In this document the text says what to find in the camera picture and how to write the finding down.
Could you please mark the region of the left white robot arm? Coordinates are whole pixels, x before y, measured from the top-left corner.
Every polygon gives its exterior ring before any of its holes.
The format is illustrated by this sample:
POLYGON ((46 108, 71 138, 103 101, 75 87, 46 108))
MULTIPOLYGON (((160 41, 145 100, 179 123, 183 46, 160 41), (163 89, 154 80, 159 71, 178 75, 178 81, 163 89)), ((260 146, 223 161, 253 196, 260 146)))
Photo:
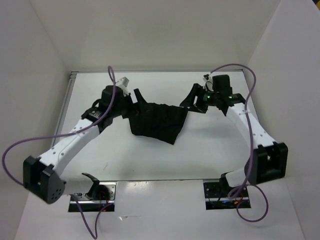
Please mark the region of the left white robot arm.
POLYGON ((120 87, 107 86, 101 98, 94 101, 66 137, 38 157, 23 162, 23 187, 47 204, 55 203, 66 189, 60 176, 70 161, 91 140, 98 137, 114 118, 124 119, 139 114, 139 104, 146 103, 139 89, 134 89, 137 102, 120 87))

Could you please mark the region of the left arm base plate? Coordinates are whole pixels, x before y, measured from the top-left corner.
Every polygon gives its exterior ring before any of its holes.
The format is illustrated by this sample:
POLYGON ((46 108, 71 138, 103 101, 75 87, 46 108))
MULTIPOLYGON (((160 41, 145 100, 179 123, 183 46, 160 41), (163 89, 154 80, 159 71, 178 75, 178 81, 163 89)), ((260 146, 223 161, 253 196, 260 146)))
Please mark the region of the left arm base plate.
POLYGON ((101 209, 103 212, 114 212, 116 188, 116 182, 100 182, 94 197, 88 196, 86 193, 76 193, 74 197, 84 213, 95 213, 101 209))

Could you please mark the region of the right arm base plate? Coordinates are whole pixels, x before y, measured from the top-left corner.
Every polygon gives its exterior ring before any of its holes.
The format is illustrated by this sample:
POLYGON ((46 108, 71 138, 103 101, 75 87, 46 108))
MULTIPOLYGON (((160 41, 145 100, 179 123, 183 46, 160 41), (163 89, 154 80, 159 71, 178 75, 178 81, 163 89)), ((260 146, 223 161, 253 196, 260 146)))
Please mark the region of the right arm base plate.
POLYGON ((229 199, 228 193, 222 191, 217 180, 204 180, 203 191, 206 210, 231 210, 236 209, 238 204, 240 209, 251 208, 247 189, 243 190, 237 198, 229 199))

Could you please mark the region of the black skirt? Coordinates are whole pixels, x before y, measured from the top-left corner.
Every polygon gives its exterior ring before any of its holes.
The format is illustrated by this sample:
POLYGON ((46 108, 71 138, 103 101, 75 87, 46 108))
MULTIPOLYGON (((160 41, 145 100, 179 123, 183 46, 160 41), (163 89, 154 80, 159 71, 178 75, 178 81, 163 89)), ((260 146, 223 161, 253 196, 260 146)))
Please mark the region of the black skirt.
POLYGON ((151 102, 137 102, 134 107, 136 113, 128 118, 133 135, 175 144, 187 118, 187 108, 151 102))

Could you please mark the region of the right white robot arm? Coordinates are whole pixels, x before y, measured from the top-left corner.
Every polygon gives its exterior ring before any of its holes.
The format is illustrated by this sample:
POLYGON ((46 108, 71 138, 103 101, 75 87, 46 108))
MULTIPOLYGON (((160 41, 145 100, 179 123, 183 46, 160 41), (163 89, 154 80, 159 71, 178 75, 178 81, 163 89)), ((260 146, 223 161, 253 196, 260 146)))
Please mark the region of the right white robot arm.
POLYGON ((221 175, 219 191, 223 196, 231 196, 243 183, 258 185, 286 175, 287 145, 277 142, 263 129, 245 105, 244 97, 239 93, 233 94, 231 87, 208 91, 195 83, 180 106, 203 114, 208 107, 217 107, 235 125, 249 146, 250 156, 245 166, 221 175))

